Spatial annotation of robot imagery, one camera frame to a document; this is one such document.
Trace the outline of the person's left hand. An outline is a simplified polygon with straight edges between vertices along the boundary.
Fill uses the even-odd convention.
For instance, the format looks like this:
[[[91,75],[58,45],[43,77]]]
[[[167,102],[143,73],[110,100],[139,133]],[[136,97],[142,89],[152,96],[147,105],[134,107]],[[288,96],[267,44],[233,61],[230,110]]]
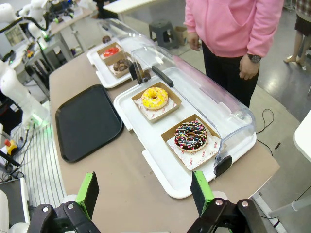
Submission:
[[[240,61],[240,73],[239,76],[241,79],[249,80],[252,79],[259,71],[259,63],[254,63],[248,57],[244,55]]]

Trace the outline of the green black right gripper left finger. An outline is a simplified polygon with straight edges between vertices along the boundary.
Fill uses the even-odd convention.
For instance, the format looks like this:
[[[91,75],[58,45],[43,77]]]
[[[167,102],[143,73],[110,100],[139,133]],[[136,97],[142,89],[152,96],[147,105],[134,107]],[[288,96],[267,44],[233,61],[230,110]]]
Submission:
[[[92,221],[99,194],[95,172],[87,173],[75,200],[60,204],[37,206],[29,224],[28,233],[99,233]]]

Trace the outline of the person's right hand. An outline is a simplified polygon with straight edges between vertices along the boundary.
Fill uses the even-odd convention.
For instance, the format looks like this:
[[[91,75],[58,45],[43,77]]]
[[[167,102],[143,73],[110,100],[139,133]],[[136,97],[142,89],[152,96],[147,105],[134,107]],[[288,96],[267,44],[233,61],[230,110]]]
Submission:
[[[197,33],[188,33],[187,41],[192,50],[194,51],[200,50],[201,44],[199,43],[199,35]]]

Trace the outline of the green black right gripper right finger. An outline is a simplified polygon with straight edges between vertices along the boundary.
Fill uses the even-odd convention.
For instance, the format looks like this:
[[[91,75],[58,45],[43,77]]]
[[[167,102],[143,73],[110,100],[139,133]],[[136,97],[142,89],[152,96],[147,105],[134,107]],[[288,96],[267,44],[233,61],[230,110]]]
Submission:
[[[232,203],[214,197],[202,171],[192,172],[190,190],[199,217],[188,229],[189,233],[214,233],[218,228],[226,228],[231,233],[267,232],[252,200]]]

